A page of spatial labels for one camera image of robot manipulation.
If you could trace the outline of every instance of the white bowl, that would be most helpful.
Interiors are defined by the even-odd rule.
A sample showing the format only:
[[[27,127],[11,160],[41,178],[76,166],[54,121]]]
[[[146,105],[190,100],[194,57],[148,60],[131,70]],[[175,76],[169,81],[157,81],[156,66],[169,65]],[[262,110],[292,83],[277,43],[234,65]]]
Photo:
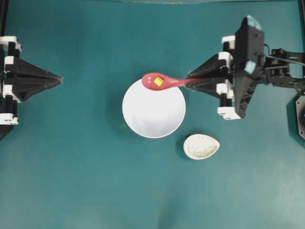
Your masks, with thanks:
[[[185,99],[178,87],[152,91],[135,82],[122,104],[127,125],[143,137],[159,138],[174,132],[185,116]]]

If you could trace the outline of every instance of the small white dish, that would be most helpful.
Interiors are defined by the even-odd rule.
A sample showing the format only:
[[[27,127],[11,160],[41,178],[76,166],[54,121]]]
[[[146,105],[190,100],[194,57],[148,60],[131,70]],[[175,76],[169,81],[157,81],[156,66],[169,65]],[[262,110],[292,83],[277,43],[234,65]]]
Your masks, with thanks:
[[[194,160],[202,160],[212,156],[220,147],[218,141],[208,135],[191,135],[183,145],[185,154]]]
[[[185,99],[178,87],[152,91],[141,80],[127,90],[122,104],[130,129],[148,138],[165,137],[174,132],[182,123],[185,110]]]

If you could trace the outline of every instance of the yellow cube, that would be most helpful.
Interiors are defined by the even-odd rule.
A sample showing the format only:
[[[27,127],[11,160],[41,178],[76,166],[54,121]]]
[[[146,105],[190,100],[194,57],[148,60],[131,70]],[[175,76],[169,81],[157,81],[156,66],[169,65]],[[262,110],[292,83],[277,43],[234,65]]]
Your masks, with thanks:
[[[153,82],[160,87],[162,85],[163,81],[164,80],[158,76],[157,78],[154,79]]]

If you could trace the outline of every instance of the red spoon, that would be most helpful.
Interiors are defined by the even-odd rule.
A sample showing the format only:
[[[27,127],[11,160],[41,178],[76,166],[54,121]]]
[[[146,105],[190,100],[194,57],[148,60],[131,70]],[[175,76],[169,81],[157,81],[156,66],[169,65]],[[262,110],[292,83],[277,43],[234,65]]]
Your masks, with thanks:
[[[148,89],[160,91],[171,87],[184,86],[186,83],[194,83],[202,80],[204,80],[204,78],[174,79],[161,73],[148,73],[142,77],[142,84]]]

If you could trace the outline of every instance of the white bracket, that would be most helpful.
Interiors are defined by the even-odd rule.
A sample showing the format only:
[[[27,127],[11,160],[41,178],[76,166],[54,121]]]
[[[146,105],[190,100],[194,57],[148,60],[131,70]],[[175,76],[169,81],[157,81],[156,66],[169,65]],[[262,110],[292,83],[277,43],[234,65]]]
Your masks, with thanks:
[[[3,36],[0,37],[0,44],[3,45],[3,49],[5,51],[9,48],[9,42],[14,42],[16,44],[16,49],[19,49],[20,52],[22,52],[21,44],[18,43],[18,39],[16,36]]]
[[[4,58],[4,72],[6,73],[7,71],[5,71],[5,65],[6,64],[14,64],[14,57],[13,56],[6,56]]]
[[[229,42],[230,49],[235,49],[235,36],[234,35],[222,37],[221,44],[223,44],[225,42]]]
[[[227,99],[235,100],[233,85],[229,80],[225,80],[224,83],[219,83],[216,86],[216,91],[219,95],[226,94]],[[224,106],[217,109],[217,113],[221,115],[225,120],[240,119],[240,116],[235,112],[235,107]]]
[[[229,80],[225,80],[224,83],[217,84],[216,91],[219,95],[227,94],[227,99],[232,99],[232,102],[235,101],[233,85]]]
[[[3,98],[5,98],[5,96],[7,96],[7,95],[11,95],[11,96],[13,96],[13,100],[16,100],[17,103],[21,103],[20,99],[18,99],[18,97],[15,96],[12,89],[13,89],[13,85],[3,83],[3,89],[2,89]]]
[[[11,113],[0,114],[0,125],[17,125],[19,120]]]
[[[222,115],[225,120],[240,119],[240,116],[235,112],[235,107],[224,106],[218,107],[217,113]]]
[[[226,60],[226,66],[230,70],[230,65],[231,65],[231,62],[233,61],[233,56],[229,52],[219,52],[218,59]]]

